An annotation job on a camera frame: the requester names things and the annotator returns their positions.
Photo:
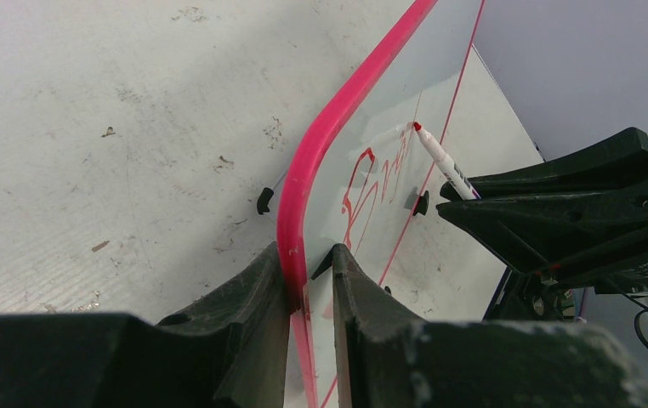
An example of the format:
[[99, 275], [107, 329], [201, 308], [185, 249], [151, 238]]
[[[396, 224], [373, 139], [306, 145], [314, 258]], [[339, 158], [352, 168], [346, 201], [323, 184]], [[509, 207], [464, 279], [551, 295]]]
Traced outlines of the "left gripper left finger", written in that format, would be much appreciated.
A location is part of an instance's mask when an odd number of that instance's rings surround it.
[[280, 407], [289, 312], [275, 244], [152, 325], [0, 314], [0, 407]]

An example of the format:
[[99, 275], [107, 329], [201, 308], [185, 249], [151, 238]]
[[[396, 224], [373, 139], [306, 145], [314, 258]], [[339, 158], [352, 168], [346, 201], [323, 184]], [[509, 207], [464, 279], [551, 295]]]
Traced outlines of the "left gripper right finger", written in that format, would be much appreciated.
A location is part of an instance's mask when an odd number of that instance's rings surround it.
[[428, 321], [331, 250], [342, 407], [648, 407], [627, 350], [596, 326]]

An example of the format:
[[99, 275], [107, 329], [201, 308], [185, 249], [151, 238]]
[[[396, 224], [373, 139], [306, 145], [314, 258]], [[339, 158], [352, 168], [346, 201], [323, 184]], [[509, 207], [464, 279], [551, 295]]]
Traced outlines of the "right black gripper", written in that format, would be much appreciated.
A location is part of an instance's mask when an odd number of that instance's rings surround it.
[[648, 135], [628, 127], [582, 150], [469, 179], [437, 205], [511, 269], [560, 286], [648, 288]]

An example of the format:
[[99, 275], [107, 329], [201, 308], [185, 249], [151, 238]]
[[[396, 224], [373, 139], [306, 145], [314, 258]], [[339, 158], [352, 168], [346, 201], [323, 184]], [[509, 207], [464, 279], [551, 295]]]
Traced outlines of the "pink framed whiteboard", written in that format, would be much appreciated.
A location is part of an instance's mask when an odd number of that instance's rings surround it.
[[484, 4], [416, 1], [301, 139], [281, 185], [276, 241], [293, 307], [304, 406], [333, 401], [333, 246], [387, 274], [434, 164], [412, 126], [443, 139]]

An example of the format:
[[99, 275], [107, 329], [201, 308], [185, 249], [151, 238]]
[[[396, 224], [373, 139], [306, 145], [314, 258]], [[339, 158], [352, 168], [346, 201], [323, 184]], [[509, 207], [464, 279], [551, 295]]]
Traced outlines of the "white whiteboard marker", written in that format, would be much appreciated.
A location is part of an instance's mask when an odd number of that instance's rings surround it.
[[480, 199], [480, 195], [475, 187], [463, 175], [457, 163], [444, 150], [433, 134], [423, 128], [419, 122], [414, 122], [412, 126], [419, 141], [431, 156], [434, 164], [442, 172], [449, 185], [457, 194], [464, 200]]

